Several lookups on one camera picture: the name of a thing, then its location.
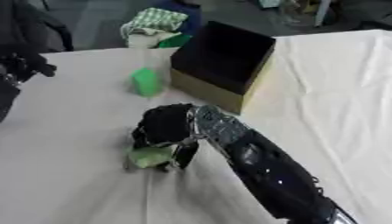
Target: green sponge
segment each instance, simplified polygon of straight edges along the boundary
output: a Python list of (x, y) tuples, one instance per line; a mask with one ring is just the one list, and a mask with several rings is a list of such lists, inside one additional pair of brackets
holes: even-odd
[(139, 168), (155, 167), (172, 159), (172, 149), (146, 147), (133, 150), (129, 148), (127, 159)]
[(135, 71), (130, 80), (141, 96), (150, 97), (161, 90), (157, 75), (148, 68)]

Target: green object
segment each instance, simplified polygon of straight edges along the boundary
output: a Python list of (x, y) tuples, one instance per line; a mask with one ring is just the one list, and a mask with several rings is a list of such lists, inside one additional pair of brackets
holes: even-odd
[(172, 38), (168, 38), (166, 40), (161, 41), (158, 44), (158, 48), (168, 48), (168, 47), (180, 47), (183, 46), (189, 39), (191, 39), (191, 35), (180, 34), (174, 36)]
[(131, 81), (141, 96), (153, 96), (161, 90), (157, 75), (148, 68), (135, 71)]
[(140, 11), (129, 23), (132, 28), (151, 28), (166, 32), (176, 31), (188, 15), (170, 10), (148, 8)]
[(170, 148), (128, 149), (128, 159), (139, 168), (148, 168), (169, 162), (172, 159)]

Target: floor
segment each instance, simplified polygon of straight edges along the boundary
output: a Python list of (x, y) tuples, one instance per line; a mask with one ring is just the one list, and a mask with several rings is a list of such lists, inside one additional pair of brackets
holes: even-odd
[[(30, 1), (43, 9), (40, 0)], [(77, 50), (123, 47), (119, 35), (121, 24), (159, 1), (162, 0), (47, 0), (51, 7), (49, 13), (72, 31)], [(381, 20), (392, 11), (390, 0), (341, 0), (342, 19), (337, 24), (294, 28), (282, 23), (277, 10), (262, 10), (257, 0), (193, 1), (202, 6), (203, 22), (220, 21), (270, 36), (349, 31), (361, 20)]]

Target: open box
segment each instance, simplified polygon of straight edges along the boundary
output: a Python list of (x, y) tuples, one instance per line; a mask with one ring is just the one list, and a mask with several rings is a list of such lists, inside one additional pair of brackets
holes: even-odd
[(273, 52), (275, 40), (209, 22), (171, 56), (171, 84), (240, 114)]

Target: white tablecloth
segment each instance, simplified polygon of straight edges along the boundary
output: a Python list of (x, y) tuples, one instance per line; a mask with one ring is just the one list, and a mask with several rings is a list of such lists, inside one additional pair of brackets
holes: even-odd
[[(146, 109), (201, 103), (170, 88), (153, 99), (127, 92), (138, 68), (166, 77), (173, 51), (47, 55), (57, 76), (26, 83), (0, 124), (0, 223), (282, 223), (206, 143), (185, 172), (122, 171), (123, 135)], [(279, 38), (273, 57), (240, 119), (360, 223), (391, 223), (392, 33)]]

